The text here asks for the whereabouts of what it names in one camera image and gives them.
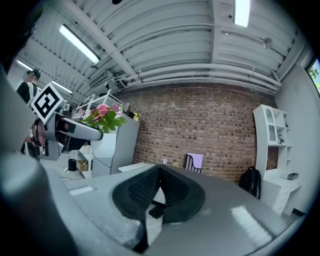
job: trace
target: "backpack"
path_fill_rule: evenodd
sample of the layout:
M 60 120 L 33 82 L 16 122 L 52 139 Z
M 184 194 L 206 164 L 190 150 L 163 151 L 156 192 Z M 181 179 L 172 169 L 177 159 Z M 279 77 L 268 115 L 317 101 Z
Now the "backpack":
M 261 174 L 253 166 L 249 167 L 247 171 L 242 173 L 239 180 L 239 187 L 249 192 L 251 195 L 260 199 L 261 194 Z

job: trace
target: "corrugated metal ceiling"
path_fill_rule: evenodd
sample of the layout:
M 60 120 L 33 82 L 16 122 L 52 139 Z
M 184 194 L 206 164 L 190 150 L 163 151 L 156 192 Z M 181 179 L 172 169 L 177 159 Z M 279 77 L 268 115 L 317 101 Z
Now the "corrugated metal ceiling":
M 108 0 L 73 1 L 116 46 L 134 71 L 147 71 L 176 64 L 215 63 L 255 68 L 272 76 L 288 55 L 298 28 L 281 8 L 271 1 L 252 0 L 247 28 L 233 23 L 234 0 Z M 213 17 L 213 9 L 219 10 Z M 101 58 L 96 66 L 59 33 L 67 24 Z M 214 28 L 220 28 L 214 45 Z M 264 48 L 264 38 L 272 48 Z M 68 66 L 61 66 L 52 55 Z M 45 3 L 44 12 L 31 42 L 19 54 L 32 67 L 40 68 L 74 90 L 75 102 L 90 91 L 88 81 L 100 71 L 115 75 L 125 72 L 104 52 L 90 31 L 85 31 L 55 1 Z

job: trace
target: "window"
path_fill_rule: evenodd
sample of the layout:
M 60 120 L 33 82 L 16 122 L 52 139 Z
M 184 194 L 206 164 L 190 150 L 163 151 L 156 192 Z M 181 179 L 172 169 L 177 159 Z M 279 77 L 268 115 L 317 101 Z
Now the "window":
M 320 94 L 320 63 L 318 59 L 316 59 L 313 65 L 308 69 L 308 73 Z

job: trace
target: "green foliage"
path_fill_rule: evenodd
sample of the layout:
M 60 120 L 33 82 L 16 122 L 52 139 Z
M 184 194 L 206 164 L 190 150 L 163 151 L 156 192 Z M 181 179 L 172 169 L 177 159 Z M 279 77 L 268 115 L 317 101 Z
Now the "green foliage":
M 312 78 L 312 80 L 315 81 L 319 75 L 318 69 L 316 69 L 315 67 L 310 68 L 309 75 Z
M 109 131 L 115 131 L 116 127 L 121 127 L 127 122 L 123 117 L 118 117 L 114 110 L 109 111 L 107 114 L 100 116 L 100 118 L 94 120 L 99 116 L 99 111 L 91 113 L 86 119 L 80 120 L 80 122 L 86 125 L 101 130 L 103 133 L 107 134 Z

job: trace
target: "ceiling light fixture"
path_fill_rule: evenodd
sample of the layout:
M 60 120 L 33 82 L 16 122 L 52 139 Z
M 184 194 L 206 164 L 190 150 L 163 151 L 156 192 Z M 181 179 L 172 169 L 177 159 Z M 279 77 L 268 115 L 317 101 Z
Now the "ceiling light fixture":
M 61 25 L 59 32 L 65 36 L 75 47 L 86 55 L 94 64 L 100 61 L 96 55 L 66 24 Z
M 234 23 L 247 27 L 250 14 L 250 0 L 234 0 Z
M 70 89 L 68 89 L 68 88 L 64 87 L 63 85 L 61 85 L 61 84 L 57 83 L 56 81 L 52 80 L 51 82 L 52 82 L 54 85 L 59 86 L 60 88 L 62 88 L 62 89 L 64 89 L 64 90 L 66 90 L 68 93 L 70 93 L 70 94 L 72 94 L 72 93 L 73 93 L 73 91 L 72 91 L 72 90 L 70 90 Z
M 34 69 L 29 67 L 27 64 L 23 63 L 21 60 L 17 60 L 16 62 L 18 62 L 21 66 L 25 67 L 27 70 L 33 71 Z

